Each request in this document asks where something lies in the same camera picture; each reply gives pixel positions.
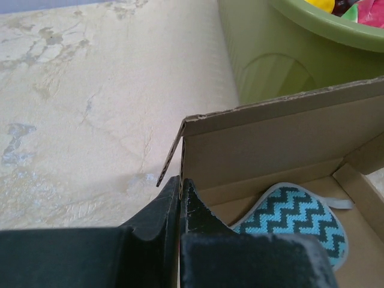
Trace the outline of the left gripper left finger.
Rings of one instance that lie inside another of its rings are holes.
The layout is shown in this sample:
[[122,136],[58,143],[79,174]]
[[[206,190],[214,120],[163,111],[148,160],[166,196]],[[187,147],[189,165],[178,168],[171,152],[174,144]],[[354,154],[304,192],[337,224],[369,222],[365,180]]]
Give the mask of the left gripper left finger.
[[2,287],[176,287],[179,178],[117,227],[3,230]]

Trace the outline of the blue zigzag sponge pad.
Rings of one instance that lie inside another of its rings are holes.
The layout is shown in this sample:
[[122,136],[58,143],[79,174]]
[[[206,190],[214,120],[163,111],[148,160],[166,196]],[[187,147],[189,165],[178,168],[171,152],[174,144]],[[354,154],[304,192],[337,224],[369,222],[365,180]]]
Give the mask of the blue zigzag sponge pad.
[[347,233],[333,210],[351,210],[351,200],[322,197],[302,186],[274,184],[230,228],[236,233],[302,234],[315,237],[332,268],[340,269],[349,255]]

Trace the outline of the brown cardboard paper box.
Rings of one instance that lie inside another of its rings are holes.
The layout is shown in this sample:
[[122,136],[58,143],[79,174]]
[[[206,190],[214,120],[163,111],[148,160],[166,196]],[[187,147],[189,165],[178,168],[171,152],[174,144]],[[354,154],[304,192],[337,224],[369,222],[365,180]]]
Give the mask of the brown cardboard paper box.
[[368,174],[383,168],[383,78],[186,117],[166,158],[181,147],[182,223],[222,233],[278,182],[350,199],[339,212],[350,256],[341,287],[383,286],[383,189]]

